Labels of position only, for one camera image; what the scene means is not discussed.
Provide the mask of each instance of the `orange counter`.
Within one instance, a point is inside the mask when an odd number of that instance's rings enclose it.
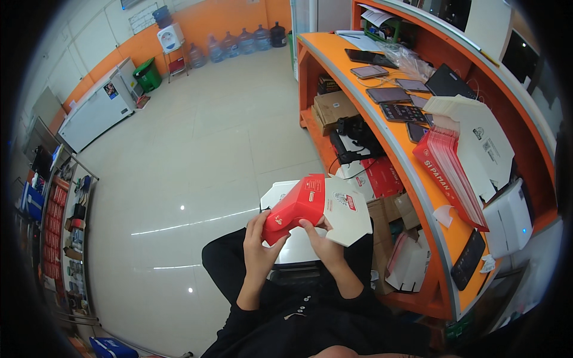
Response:
[[[360,9],[361,7],[354,4],[353,11],[360,11]],[[418,37],[418,41],[420,37],[424,40],[424,35],[422,35]],[[441,41],[439,38],[435,40],[427,37],[426,40],[428,39]],[[442,49],[442,56],[457,52],[453,56],[455,61],[463,63],[465,59],[468,62],[462,72],[464,80],[477,77],[477,80],[480,82],[480,88],[484,86],[490,93],[495,93],[495,89],[503,93],[501,86],[495,85],[496,88],[493,88],[486,82],[485,78],[488,75],[480,68],[476,68],[472,62],[475,59],[468,59],[465,54],[456,49],[451,49],[451,46],[448,44],[425,43],[422,46],[432,46],[436,50]],[[330,173],[334,174],[339,164],[336,162],[332,165],[332,168],[330,166],[336,160],[336,155],[330,145],[328,136],[322,137],[310,112],[310,106],[313,104],[313,99],[317,92],[318,76],[322,73],[328,73],[356,106],[392,161],[406,191],[410,195],[432,252],[420,292],[394,292],[380,296],[380,300],[389,305],[428,316],[458,320],[473,306],[481,293],[489,286],[497,270],[489,275],[481,274],[479,271],[483,267],[483,262],[480,262],[465,290],[459,291],[456,288],[449,272],[460,256],[473,229],[458,217],[455,210],[450,211],[453,221],[449,228],[442,226],[432,216],[435,208],[449,204],[448,200],[412,154],[415,144],[410,142],[405,124],[388,122],[379,106],[366,94],[367,87],[362,85],[350,72],[351,68],[360,67],[362,64],[351,62],[344,51],[345,48],[352,49],[355,47],[337,35],[309,33],[298,36],[300,125],[308,129],[325,170],[328,171],[330,169]],[[448,58],[440,60],[440,53],[432,53],[432,56],[432,62],[435,67],[444,62],[449,64],[449,59],[452,58],[452,56],[448,56]],[[390,79],[408,78],[406,74],[399,70],[388,70],[390,71],[388,76]],[[373,86],[379,80],[370,79],[362,80],[362,82]],[[392,86],[392,84],[386,82],[383,86]],[[531,125],[531,119],[528,116],[521,115],[521,113],[525,113],[525,110],[523,108],[520,110],[513,106],[511,99],[507,97],[509,96],[505,95],[505,100],[508,104],[503,103],[502,98],[498,98],[495,106],[499,106],[499,108],[502,108],[502,104],[505,106],[501,110],[502,116],[510,124],[507,122],[502,123],[500,113],[496,112],[495,107],[492,108],[492,112],[498,118],[500,125],[514,147],[517,167],[524,181],[530,187],[531,196],[535,198],[545,197],[544,202],[537,199],[533,200],[536,212],[533,220],[534,231],[539,231],[556,218],[556,204],[551,201],[551,197],[549,200],[546,197],[548,193],[551,194],[554,190],[552,170],[549,170],[552,168],[552,157],[543,145],[540,134],[535,132],[535,126]],[[508,131],[505,129],[507,125],[511,126],[516,135],[508,134]],[[526,143],[523,142],[526,140],[530,140],[529,143],[537,143],[537,145],[528,144],[529,147],[534,147],[534,149],[527,149],[528,157],[518,154],[519,151],[523,150],[522,147],[526,146]],[[541,183],[547,187],[540,188],[538,185]],[[488,253],[489,251],[486,248],[484,255]],[[499,267],[500,262],[500,259],[497,260],[497,267]]]

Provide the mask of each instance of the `person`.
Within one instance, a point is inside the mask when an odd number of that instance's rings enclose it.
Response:
[[[290,236],[270,248],[262,245],[262,226],[269,212],[203,248],[203,265],[231,309],[216,342],[202,357],[428,354],[429,328],[394,317],[370,288],[371,234],[344,248],[319,236],[314,226],[302,219],[300,225],[321,261],[319,284],[312,292],[297,292],[267,280]],[[324,217],[318,226],[332,229]]]

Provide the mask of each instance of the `paper document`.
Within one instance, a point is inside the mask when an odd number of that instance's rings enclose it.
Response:
[[[362,14],[362,18],[366,19],[368,21],[370,21],[371,23],[374,24],[374,26],[376,27],[380,27],[380,25],[391,18],[394,18],[395,16],[392,14],[389,14],[385,11],[382,11],[380,9],[377,9],[375,7],[372,6],[368,6],[368,5],[364,5],[364,4],[358,4],[361,7],[366,9],[366,12],[364,14]]]
[[[376,41],[366,36],[363,31],[338,30],[334,32],[341,38],[350,42],[361,51],[382,52]]]

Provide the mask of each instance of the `black pants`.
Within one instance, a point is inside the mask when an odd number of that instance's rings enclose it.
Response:
[[[227,234],[208,243],[202,252],[203,267],[230,304],[237,301],[245,279],[245,256],[243,240],[246,228]],[[370,287],[372,266],[372,234],[366,234],[349,247],[344,248],[344,258],[365,287]],[[336,290],[336,283],[330,273],[320,263],[321,285],[325,291]],[[293,294],[288,288],[267,280],[260,296],[261,308],[282,301]]]

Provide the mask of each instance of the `white printer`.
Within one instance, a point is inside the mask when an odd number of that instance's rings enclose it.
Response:
[[[511,255],[523,249],[533,227],[519,178],[504,189],[503,194],[484,208],[489,232],[485,233],[493,258]]]

